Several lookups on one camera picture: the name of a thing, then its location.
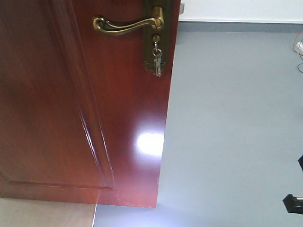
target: door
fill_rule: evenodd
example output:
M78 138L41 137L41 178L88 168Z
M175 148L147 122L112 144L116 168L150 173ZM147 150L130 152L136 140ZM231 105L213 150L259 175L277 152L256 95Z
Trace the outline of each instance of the door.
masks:
M143 2L0 1L1 197L156 206L179 1L160 77L142 29L92 27L141 18Z

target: black object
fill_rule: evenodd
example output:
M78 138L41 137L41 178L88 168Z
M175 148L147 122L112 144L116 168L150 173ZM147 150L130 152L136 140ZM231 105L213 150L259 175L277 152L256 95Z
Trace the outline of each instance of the black object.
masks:
M301 158L299 158L298 162L301 166L301 169L303 170L303 156Z
M284 199L283 203L288 213L303 214L303 198L294 197L292 194L288 194Z

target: wire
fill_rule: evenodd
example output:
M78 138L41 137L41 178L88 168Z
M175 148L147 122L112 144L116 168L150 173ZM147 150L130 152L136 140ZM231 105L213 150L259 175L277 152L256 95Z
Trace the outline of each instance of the wire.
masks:
M296 36L295 39L294 39L294 43L293 43L293 50L294 50L294 51L295 51L294 46L297 45L296 39L297 39L298 35L300 35L300 34L302 34L302 33L303 33L303 31L300 32L299 34L297 34L297 36ZM297 52L297 51L295 51L295 52L296 52L296 53L300 56L300 58L303 60L303 53L300 53L300 47L301 47L301 45L303 46L303 39L302 39L299 43L300 43L300 44L299 44L299 46L298 46L298 52ZM298 69L301 73L303 73L303 63L298 64L298 65L297 65L297 69Z

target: door handle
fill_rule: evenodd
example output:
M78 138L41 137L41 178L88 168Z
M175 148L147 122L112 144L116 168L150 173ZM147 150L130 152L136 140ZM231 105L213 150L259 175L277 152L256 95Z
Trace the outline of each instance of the door handle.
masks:
M93 17L95 31L105 35L124 35L143 27L143 64L157 76L169 57L170 26L174 0L143 0L144 18L132 22L113 22L104 16Z
M103 16L93 18L94 29L107 35L123 35L144 26L161 31L164 28L163 9L155 6L152 8L152 17L132 22L112 22Z

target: floor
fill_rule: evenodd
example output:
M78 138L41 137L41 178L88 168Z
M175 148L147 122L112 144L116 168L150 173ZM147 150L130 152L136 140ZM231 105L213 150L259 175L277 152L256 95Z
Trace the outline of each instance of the floor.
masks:
M0 198L1 227L91 227L95 205Z
M98 205L94 227L301 226L282 203L303 195L295 35L179 32L158 207Z

